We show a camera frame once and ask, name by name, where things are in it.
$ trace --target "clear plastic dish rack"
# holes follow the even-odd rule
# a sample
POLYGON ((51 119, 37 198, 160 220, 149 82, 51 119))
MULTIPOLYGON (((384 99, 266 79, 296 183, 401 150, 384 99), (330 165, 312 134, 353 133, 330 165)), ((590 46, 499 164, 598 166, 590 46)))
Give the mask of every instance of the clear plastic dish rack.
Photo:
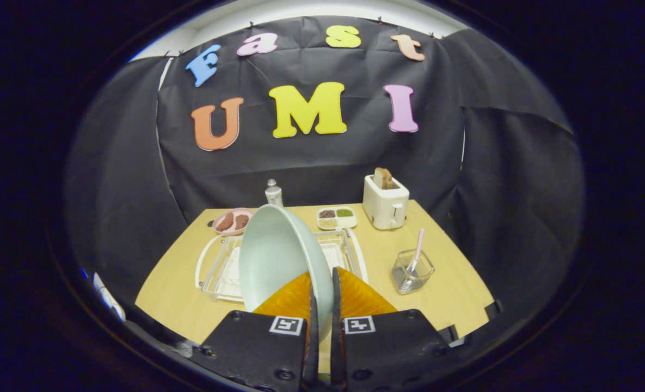
MULTIPOLYGON (((368 283, 364 255, 351 229, 320 231, 313 234, 322 248, 330 271, 339 266, 368 283)), ((220 299, 243 302, 238 270, 241 243, 242 236, 216 236, 205 246, 199 257, 194 284, 202 292, 208 293, 214 301, 220 299), (208 248, 216 241, 222 244, 220 251, 205 280, 202 281, 199 279, 202 261, 208 248)))

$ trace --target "meat patty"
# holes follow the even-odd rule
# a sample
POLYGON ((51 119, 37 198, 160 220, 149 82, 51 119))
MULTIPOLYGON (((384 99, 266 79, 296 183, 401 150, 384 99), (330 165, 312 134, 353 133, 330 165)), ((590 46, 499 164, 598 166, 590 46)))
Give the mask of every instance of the meat patty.
POLYGON ((250 221, 250 217, 246 215, 238 215, 235 217, 235 229, 240 230, 247 225, 247 222, 250 221))
POLYGON ((218 231, 227 230, 231 226, 233 226, 233 213, 229 212, 228 215, 225 216, 225 219, 223 219, 223 221, 220 224, 218 224, 218 226, 216 226, 216 230, 218 231))

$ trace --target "wall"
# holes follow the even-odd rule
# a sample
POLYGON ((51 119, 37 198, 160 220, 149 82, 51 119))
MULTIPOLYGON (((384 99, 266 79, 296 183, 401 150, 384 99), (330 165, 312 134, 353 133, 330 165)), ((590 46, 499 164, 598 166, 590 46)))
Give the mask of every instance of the wall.
POLYGON ((376 19, 384 22, 434 33, 449 35, 467 26, 438 10, 414 0, 357 0, 353 3, 337 0, 237 0, 193 18, 159 38, 138 53, 132 60, 145 57, 178 55, 180 50, 220 37, 255 24, 288 17, 338 15, 376 19))

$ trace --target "light blue bowl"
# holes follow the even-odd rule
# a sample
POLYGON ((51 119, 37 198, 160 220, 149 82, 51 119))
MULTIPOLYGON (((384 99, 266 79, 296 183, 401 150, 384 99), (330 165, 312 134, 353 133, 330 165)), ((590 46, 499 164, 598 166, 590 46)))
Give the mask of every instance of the light blue bowl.
POLYGON ((320 340, 331 330, 332 276, 320 244, 296 214, 273 204, 261 206, 242 237, 240 288, 252 312, 281 287, 310 271, 317 298, 320 340))

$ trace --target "glass cup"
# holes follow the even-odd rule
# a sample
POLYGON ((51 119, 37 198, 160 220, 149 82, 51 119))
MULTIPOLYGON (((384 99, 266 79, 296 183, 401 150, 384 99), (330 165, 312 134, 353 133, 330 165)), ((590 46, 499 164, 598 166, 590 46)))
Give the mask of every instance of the glass cup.
POLYGON ((392 266, 392 281, 394 281, 395 288, 400 295, 419 290, 434 273, 434 265, 423 250, 419 255, 419 261, 412 268, 414 253, 416 253, 416 249, 400 252, 395 260, 395 265, 392 266))

